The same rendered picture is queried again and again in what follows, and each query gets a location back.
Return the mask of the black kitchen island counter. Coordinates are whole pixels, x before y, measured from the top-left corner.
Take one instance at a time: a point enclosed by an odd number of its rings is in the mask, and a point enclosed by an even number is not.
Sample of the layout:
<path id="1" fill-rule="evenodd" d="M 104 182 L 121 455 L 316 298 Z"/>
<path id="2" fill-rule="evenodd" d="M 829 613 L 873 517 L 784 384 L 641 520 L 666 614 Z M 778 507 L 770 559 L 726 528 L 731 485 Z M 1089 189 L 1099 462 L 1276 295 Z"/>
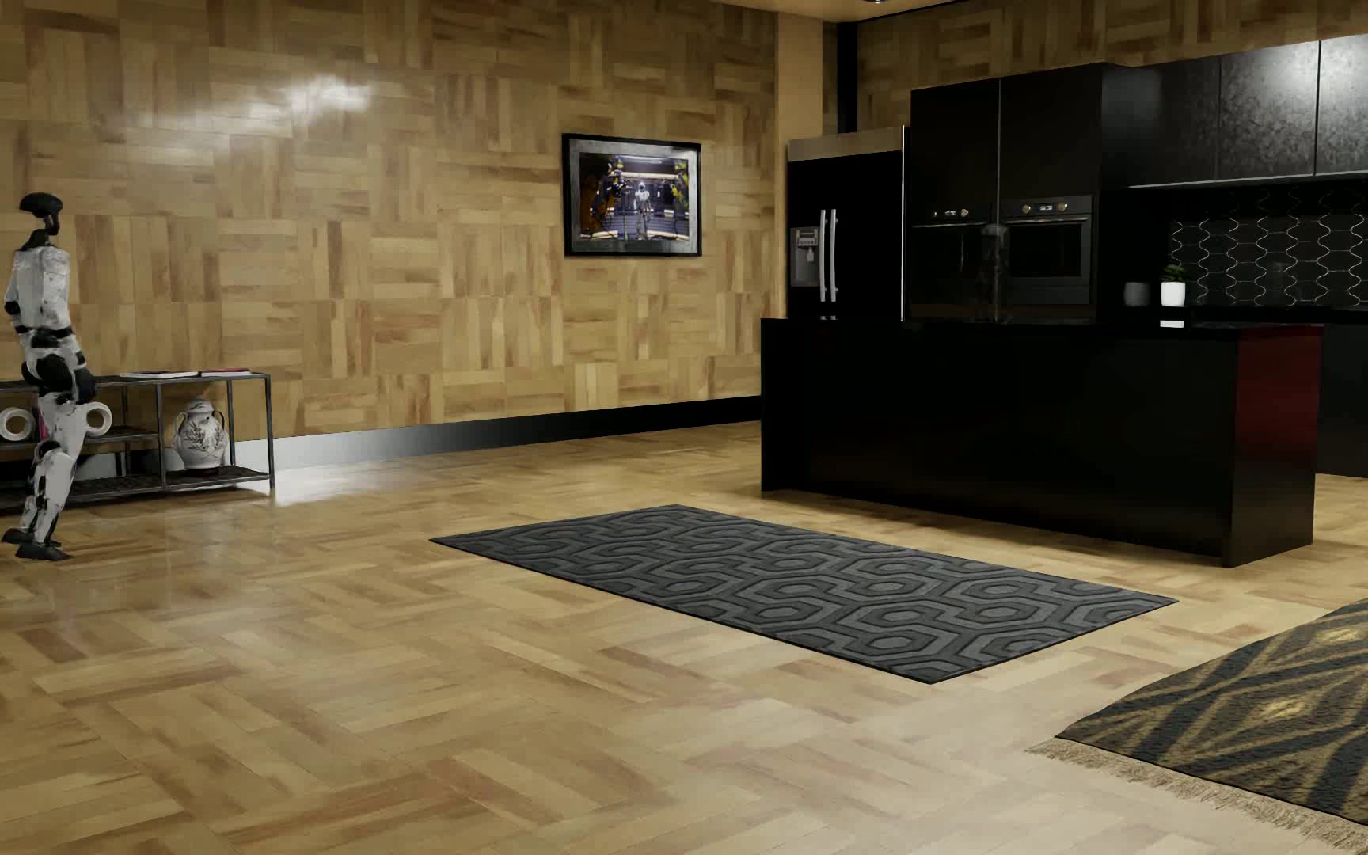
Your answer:
<path id="1" fill-rule="evenodd" d="M 762 321 L 762 486 L 1207 555 L 1315 539 L 1320 326 Z"/>

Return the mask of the dark grey geometric rug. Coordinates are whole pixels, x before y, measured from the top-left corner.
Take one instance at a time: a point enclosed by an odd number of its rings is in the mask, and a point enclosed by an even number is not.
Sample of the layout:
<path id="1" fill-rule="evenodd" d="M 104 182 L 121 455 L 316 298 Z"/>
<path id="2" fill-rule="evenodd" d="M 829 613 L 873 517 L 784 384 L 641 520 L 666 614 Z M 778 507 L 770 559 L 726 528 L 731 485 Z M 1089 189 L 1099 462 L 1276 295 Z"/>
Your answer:
<path id="1" fill-rule="evenodd" d="M 933 685 L 1172 598 L 685 505 L 436 543 Z"/>

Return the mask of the black french-door refrigerator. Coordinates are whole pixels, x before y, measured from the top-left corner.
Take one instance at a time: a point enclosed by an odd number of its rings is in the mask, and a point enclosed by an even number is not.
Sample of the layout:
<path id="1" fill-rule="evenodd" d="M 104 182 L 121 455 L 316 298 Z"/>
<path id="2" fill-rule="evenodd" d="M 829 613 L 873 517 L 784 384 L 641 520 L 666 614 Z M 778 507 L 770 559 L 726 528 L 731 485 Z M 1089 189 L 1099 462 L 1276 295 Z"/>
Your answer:
<path id="1" fill-rule="evenodd" d="M 789 320 L 902 321 L 906 137 L 788 142 Z"/>

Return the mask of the white patterned ceramic vase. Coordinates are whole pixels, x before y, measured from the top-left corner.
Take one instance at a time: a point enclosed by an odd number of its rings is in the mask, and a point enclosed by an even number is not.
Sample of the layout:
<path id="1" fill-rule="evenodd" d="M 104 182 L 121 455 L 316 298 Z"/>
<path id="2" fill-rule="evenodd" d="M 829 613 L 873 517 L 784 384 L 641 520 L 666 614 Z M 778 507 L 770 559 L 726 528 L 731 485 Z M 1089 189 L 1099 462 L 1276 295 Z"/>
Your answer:
<path id="1" fill-rule="evenodd" d="M 202 397 L 185 406 L 172 431 L 172 449 L 190 473 L 208 473 L 224 466 L 228 442 L 223 415 Z"/>

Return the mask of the black metal console shelf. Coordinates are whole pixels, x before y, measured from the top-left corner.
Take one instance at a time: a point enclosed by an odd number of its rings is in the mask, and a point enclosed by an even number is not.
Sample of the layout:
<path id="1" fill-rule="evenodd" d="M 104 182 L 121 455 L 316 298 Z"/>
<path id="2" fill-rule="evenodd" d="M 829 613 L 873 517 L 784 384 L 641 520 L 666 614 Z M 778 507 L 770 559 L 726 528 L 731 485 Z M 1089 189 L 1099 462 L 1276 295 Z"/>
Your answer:
<path id="1" fill-rule="evenodd" d="M 129 393 L 142 386 L 155 390 L 155 416 L 161 419 L 164 412 L 164 390 L 170 384 L 215 383 L 224 384 L 224 415 L 222 421 L 231 424 L 237 416 L 234 408 L 234 384 L 238 380 L 259 380 L 263 384 L 264 398 L 264 469 L 248 469 L 238 464 L 238 440 L 226 436 L 223 445 L 222 462 L 211 469 L 185 471 L 182 473 L 170 472 L 166 466 L 164 454 L 175 449 L 175 443 L 166 438 L 161 430 L 155 425 L 129 424 Z M 119 395 L 120 412 L 118 417 L 109 417 L 108 430 L 92 427 L 83 439 L 82 450 L 94 454 L 98 447 L 111 446 L 116 454 L 116 473 L 104 477 L 86 477 L 77 475 L 73 479 L 66 503 L 93 503 L 103 499 L 122 499 L 122 497 L 161 495 L 161 492 L 196 492 L 196 490 L 230 488 L 246 482 L 268 482 L 269 487 L 276 486 L 276 423 L 274 423 L 272 379 L 269 373 L 186 373 L 185 376 L 101 376 L 96 382 L 96 401 L 103 405 L 111 395 Z M 36 390 L 27 382 L 0 382 L 0 397 L 27 395 Z M 36 449 L 40 438 L 40 425 L 36 425 L 25 438 L 10 439 L 0 435 L 0 454 L 5 451 Z M 0 461 L 0 513 L 21 513 L 25 499 L 30 495 L 29 487 L 21 482 L 10 482 L 5 475 L 5 462 Z"/>

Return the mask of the white humanoid robot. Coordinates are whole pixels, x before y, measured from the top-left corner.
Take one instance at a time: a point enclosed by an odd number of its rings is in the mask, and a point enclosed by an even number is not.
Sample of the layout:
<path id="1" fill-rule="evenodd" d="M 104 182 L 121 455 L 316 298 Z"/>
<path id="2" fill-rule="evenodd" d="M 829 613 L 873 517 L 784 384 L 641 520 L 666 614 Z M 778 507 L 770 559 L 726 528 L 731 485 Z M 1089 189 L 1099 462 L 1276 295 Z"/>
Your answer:
<path id="1" fill-rule="evenodd" d="M 44 434 L 33 451 L 21 523 L 5 531 L 3 540 L 18 546 L 16 557 L 62 561 L 68 554 L 53 539 L 53 531 L 86 440 L 86 413 L 96 397 L 96 378 L 71 327 L 70 256 L 52 241 L 59 233 L 63 202 L 51 193 L 31 192 L 18 207 L 44 224 L 15 250 L 5 286 L 5 313 L 25 350 L 21 373 L 36 384 L 36 410 Z"/>

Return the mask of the black upper kitchen cabinets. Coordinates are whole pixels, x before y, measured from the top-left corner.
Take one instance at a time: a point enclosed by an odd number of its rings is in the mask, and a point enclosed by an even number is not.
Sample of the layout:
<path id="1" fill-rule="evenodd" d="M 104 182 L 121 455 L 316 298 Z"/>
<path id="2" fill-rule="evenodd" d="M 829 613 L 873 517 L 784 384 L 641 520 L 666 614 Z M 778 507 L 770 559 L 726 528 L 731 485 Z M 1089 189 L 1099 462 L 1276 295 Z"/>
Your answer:
<path id="1" fill-rule="evenodd" d="M 1368 33 L 1105 73 L 1118 185 L 1368 176 Z"/>

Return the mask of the brown diamond pattern fringed rug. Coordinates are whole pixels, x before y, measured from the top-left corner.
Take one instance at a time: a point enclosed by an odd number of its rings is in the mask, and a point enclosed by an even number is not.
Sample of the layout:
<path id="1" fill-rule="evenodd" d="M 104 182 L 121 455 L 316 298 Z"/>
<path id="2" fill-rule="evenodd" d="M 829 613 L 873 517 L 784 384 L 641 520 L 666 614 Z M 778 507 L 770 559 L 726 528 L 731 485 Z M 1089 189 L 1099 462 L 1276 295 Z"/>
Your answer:
<path id="1" fill-rule="evenodd" d="M 1031 752 L 1368 855 L 1368 598 L 1134 689 Z"/>

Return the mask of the framed wall picture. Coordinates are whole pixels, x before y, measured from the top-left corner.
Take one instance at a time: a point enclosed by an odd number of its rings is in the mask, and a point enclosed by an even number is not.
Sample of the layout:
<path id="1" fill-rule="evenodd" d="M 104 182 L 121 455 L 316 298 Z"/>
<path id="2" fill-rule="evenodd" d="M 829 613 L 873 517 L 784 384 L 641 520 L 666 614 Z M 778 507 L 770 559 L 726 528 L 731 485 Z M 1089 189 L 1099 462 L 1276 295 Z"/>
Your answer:
<path id="1" fill-rule="evenodd" d="M 698 144 L 562 135 L 566 257 L 699 257 L 705 202 Z"/>

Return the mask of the black built-in wall oven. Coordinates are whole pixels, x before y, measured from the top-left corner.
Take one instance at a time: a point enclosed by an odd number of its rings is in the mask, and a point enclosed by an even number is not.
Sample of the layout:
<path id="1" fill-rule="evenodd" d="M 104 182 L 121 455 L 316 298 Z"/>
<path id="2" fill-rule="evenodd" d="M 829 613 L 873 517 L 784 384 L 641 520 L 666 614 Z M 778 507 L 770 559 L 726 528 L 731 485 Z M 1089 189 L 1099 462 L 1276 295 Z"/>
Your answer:
<path id="1" fill-rule="evenodd" d="M 993 291 L 993 208 L 918 204 L 904 239 L 907 320 L 979 320 Z"/>
<path id="2" fill-rule="evenodd" d="M 1094 196 L 1000 198 L 1005 264 L 1000 306 L 1034 317 L 1094 311 Z"/>

